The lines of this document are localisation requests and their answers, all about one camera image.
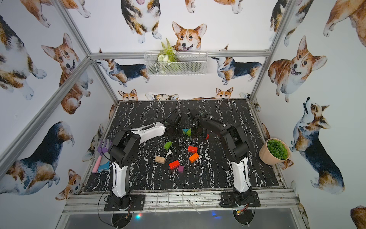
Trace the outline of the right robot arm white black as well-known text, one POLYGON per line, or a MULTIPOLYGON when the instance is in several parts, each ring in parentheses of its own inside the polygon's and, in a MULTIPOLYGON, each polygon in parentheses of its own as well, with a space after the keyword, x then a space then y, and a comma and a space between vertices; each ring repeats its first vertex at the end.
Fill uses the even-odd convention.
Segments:
POLYGON ((248 154, 250 144, 240 124, 232 125, 195 109, 187 109, 187 114, 192 121, 192 135, 200 136, 211 131, 221 140, 223 152, 231 162, 234 182, 233 192, 230 196, 223 197, 219 203, 222 208, 247 207, 248 200, 253 196, 253 189, 248 174, 248 154))

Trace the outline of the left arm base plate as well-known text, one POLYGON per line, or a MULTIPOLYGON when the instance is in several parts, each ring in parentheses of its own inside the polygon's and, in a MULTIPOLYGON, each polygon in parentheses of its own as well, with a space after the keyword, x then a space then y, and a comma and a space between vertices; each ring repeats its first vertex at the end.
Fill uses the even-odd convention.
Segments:
POLYGON ((122 198, 112 194, 107 197, 104 211, 142 211, 144 209, 145 195, 125 195, 122 198))

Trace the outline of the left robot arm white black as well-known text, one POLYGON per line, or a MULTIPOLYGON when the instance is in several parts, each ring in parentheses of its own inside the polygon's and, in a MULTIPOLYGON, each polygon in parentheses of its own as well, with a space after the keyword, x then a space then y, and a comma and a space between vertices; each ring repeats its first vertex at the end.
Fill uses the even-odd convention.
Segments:
POLYGON ((165 119, 140 128, 124 129, 116 134, 108 153, 113 166, 110 199, 119 208, 125 209, 130 205, 129 171, 131 164, 137 159, 139 146, 163 135, 172 142, 180 138, 183 136, 180 121, 181 117, 177 114, 177 109, 174 109, 165 119))

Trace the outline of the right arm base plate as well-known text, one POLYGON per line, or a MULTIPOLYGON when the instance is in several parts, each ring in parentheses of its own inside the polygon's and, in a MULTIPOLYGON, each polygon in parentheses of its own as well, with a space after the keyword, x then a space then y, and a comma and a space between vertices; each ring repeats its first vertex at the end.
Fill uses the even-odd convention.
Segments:
POLYGON ((258 193, 249 190, 244 194, 237 192, 221 192, 219 206, 222 208, 239 208, 239 207, 260 207, 261 203, 258 193))

